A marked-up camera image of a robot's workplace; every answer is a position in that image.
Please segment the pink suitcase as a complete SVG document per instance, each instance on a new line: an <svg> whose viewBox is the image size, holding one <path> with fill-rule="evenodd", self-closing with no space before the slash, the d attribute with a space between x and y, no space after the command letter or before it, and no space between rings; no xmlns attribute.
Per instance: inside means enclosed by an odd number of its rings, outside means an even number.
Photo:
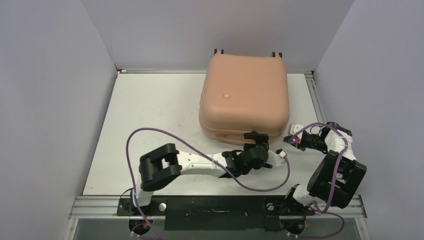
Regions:
<svg viewBox="0 0 424 240"><path fill-rule="evenodd" d="M242 145L245 133L278 139L290 119L288 74L282 53L271 56L225 54L211 58L200 94L202 132L221 142Z"/></svg>

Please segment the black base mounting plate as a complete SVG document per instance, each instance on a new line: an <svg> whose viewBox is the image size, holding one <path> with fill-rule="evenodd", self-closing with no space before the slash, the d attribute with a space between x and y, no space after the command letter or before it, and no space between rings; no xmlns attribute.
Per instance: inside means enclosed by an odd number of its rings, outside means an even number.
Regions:
<svg viewBox="0 0 424 240"><path fill-rule="evenodd" d="M278 232L315 215L285 195L154 195L141 209L152 223L163 220L166 231Z"/></svg>

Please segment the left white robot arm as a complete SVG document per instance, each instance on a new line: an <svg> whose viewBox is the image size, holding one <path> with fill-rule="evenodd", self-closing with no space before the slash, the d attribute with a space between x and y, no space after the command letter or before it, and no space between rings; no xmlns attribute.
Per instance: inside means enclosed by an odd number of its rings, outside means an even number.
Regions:
<svg viewBox="0 0 424 240"><path fill-rule="evenodd" d="M246 143L242 150L224 151L216 154L190 153L178 150L167 143L139 159L139 183L133 191L129 208L136 215L148 211L155 191L161 190L181 175L208 175L216 178L237 178L251 170L271 169L282 161L269 150L268 136L255 131L244 134Z"/></svg>

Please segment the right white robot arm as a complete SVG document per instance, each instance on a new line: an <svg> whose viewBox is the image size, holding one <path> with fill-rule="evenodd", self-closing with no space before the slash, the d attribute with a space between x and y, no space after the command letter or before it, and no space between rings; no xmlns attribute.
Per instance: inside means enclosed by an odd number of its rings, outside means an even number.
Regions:
<svg viewBox="0 0 424 240"><path fill-rule="evenodd" d="M336 122L292 124L284 142L305 151L324 154L306 185L296 184L283 199L289 214L302 207L325 213L330 207L347 207L361 184L367 167L358 162L352 150L352 132Z"/></svg>

